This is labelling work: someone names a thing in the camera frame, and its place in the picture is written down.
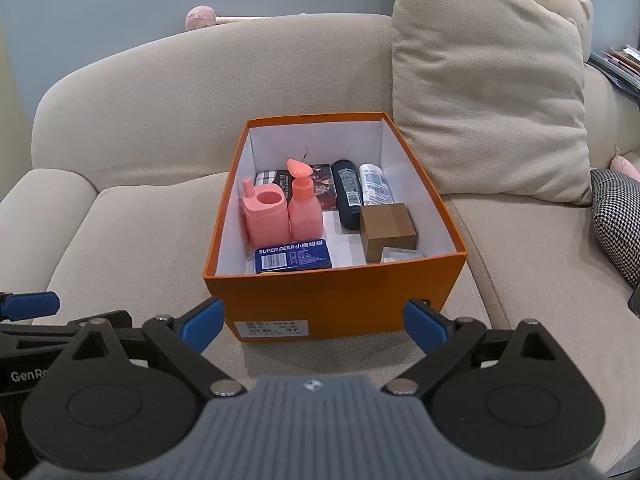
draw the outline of stack of books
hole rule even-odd
[[[640,97],[640,52],[632,46],[601,54],[591,52],[587,63],[600,70],[621,90],[635,98]]]

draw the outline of pink plastic container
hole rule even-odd
[[[293,158],[287,161],[287,169],[294,178],[291,183],[293,197],[289,202],[292,238],[297,242],[322,238],[322,206],[314,193],[314,183],[309,178],[313,170]]]
[[[288,244],[289,213],[287,200],[277,184],[254,186],[250,178],[242,180],[242,209],[249,240],[255,249]]]

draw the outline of pink object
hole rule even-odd
[[[620,173],[624,173],[626,176],[630,176],[631,178],[636,179],[640,182],[640,171],[636,170],[634,165],[626,160],[625,157],[618,155],[618,150],[616,150],[616,156],[613,157],[611,161],[611,165],[609,166],[610,170],[619,171]]]
[[[277,184],[255,186],[250,178],[242,180],[242,210],[249,240],[255,249],[288,244],[289,213],[287,200]]]
[[[213,27],[215,24],[216,11],[205,5],[193,7],[193,9],[187,13],[187,19],[184,20],[184,28],[186,30]]]
[[[287,169],[294,179],[291,183],[293,196],[289,202],[292,238],[299,242],[322,238],[322,207],[314,193],[314,181],[309,178],[313,170],[292,158],[287,161]]]

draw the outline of beige sofa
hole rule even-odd
[[[0,290],[56,291],[62,307],[49,323],[116,308],[140,323],[199,303],[243,121],[391,113],[392,35],[385,16],[255,20],[155,41],[65,77],[38,108],[34,170],[0,204]],[[605,167],[615,144],[640,147],[638,106],[590,67],[585,101],[593,166]],[[638,168],[639,156],[629,155]],[[606,407],[594,463],[632,463],[620,460],[640,440],[640,319],[593,241],[590,209],[506,195],[447,204],[469,256],[444,313],[494,328],[541,320]],[[205,355],[247,386],[259,374],[356,372],[381,385],[422,356],[404,333],[249,345],[229,330]]]

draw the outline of black bottle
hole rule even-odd
[[[343,159],[331,165],[331,173],[334,176],[340,224],[349,231],[357,231],[360,229],[360,207],[362,206],[362,188],[358,169],[350,160]]]

